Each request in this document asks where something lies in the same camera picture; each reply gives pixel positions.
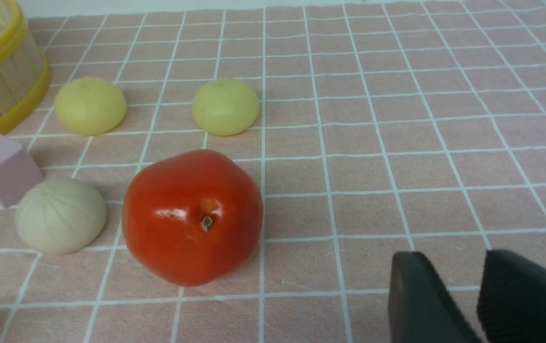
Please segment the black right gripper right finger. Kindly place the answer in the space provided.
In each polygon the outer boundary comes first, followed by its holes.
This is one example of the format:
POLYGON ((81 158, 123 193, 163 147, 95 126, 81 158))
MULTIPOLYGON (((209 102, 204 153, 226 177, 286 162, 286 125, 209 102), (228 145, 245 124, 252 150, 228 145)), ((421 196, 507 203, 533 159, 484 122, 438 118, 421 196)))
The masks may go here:
POLYGON ((477 316, 491 343, 546 343, 546 268, 510 250, 488 250, 477 316))

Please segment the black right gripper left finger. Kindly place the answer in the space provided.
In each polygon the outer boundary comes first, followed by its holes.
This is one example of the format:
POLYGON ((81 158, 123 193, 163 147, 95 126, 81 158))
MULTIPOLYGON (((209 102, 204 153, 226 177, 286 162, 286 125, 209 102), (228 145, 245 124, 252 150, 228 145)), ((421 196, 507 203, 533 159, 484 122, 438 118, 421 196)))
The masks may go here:
POLYGON ((422 252, 393 254, 388 318, 393 343, 482 342, 422 252))

